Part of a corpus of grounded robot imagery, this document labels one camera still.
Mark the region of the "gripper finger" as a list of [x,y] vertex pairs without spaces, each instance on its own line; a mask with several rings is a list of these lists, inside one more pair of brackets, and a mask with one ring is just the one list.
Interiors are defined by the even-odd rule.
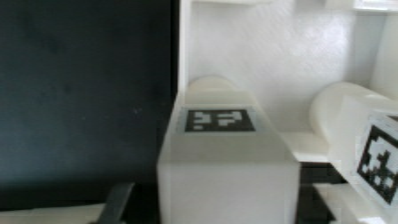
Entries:
[[114,186],[107,197],[103,211],[94,224],[123,224],[123,214],[128,206],[134,188],[134,183],[121,183]]

